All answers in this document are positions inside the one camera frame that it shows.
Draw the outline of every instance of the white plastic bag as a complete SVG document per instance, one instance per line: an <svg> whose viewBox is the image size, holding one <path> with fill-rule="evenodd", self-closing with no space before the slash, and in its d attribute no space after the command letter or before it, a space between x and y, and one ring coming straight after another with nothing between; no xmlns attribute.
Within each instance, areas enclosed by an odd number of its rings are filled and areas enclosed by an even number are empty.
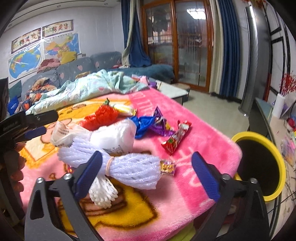
<svg viewBox="0 0 296 241"><path fill-rule="evenodd" d="M89 141L112 156L120 156L132 152L136 131L134 122L124 119L92 132Z"/></svg>
<svg viewBox="0 0 296 241"><path fill-rule="evenodd" d="M73 139L79 137L104 149L112 156L132 152L137 127L130 119L124 119L109 126L102 126L96 131L89 131L80 125L71 128L57 121L50 142L56 147L70 146Z"/></svg>
<svg viewBox="0 0 296 241"><path fill-rule="evenodd" d="M90 136L91 131L80 125L72 124L67 127L64 123L57 121L50 138L50 143L56 147L70 146L75 137L80 137L89 141Z"/></svg>

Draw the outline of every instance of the blue gripper pad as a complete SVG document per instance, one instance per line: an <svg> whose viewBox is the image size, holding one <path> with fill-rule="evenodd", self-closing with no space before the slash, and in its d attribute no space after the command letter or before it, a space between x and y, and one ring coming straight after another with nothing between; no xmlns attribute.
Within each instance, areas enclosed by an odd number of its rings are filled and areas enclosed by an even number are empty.
<svg viewBox="0 0 296 241"><path fill-rule="evenodd" d="M194 152L191 157L192 167L203 185L209 198L217 202L220 198L219 182L212 176L206 162L198 152Z"/></svg>
<svg viewBox="0 0 296 241"><path fill-rule="evenodd" d="M42 136L46 133L46 128L44 126L38 127L34 130L27 131L25 133L25 138L31 140L35 137Z"/></svg>
<svg viewBox="0 0 296 241"><path fill-rule="evenodd" d="M88 160L87 167L80 175L76 183L76 200L85 198L85 196L88 194L89 189L102 166L102 162L102 154L99 151L95 151L91 158Z"/></svg>

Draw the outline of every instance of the red flowers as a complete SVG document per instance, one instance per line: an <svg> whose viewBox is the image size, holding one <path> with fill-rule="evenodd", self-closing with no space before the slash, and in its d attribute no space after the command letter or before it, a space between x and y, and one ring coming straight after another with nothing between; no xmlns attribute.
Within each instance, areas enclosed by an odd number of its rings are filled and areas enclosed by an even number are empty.
<svg viewBox="0 0 296 241"><path fill-rule="evenodd" d="M285 74L284 77L281 79L280 93L282 94L282 96L285 96L295 91L296 91L296 75Z"/></svg>

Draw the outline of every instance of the cartoon blanket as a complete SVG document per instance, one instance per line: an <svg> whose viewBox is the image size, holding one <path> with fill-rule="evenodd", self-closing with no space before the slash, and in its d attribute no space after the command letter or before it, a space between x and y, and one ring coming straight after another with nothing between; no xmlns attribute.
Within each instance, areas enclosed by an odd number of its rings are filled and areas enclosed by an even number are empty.
<svg viewBox="0 0 296 241"><path fill-rule="evenodd" d="M228 137L153 89L128 95L110 94L80 102L59 110L59 121L69 126L78 123L94 113L107 97L111 104L120 103L137 108L138 116L152 115L158 106L174 129L177 129L179 119L192 122L191 129L171 156L160 145L167 137L149 132L143 139L135 141L134 152L152 153L177 163L175 175L163 175L156 190L138 190L111 179L119 192L111 208L100 209L89 197L80 201L86 216L105 241L167 240L214 204L207 197L191 166L192 153L199 151L221 173L233 176L242 157L241 150ZM49 142L54 125L48 125L45 135L27 142L21 151L21 155L27 159L22 181L25 191L21 193L25 207L38 177L54 180L67 172L66 166L57 158L58 149ZM61 201L58 207L65 229L73 234Z"/></svg>
<svg viewBox="0 0 296 241"><path fill-rule="evenodd" d="M123 72L102 69L97 73L89 74L76 79L74 82L66 81L60 89L44 94L26 114L40 114L49 110L57 110L70 104L76 104L94 97L112 92L127 94L146 89L147 86L136 82Z"/></svg>

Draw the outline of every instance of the picture frame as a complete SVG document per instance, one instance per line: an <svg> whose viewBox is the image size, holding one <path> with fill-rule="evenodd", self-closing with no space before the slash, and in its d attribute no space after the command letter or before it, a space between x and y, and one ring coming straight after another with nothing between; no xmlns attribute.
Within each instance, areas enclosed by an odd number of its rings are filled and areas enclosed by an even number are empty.
<svg viewBox="0 0 296 241"><path fill-rule="evenodd" d="M42 27L42 37L47 38L74 30L73 20L55 22Z"/></svg>
<svg viewBox="0 0 296 241"><path fill-rule="evenodd" d="M36 43L41 39L41 28L34 29L11 42L11 54Z"/></svg>

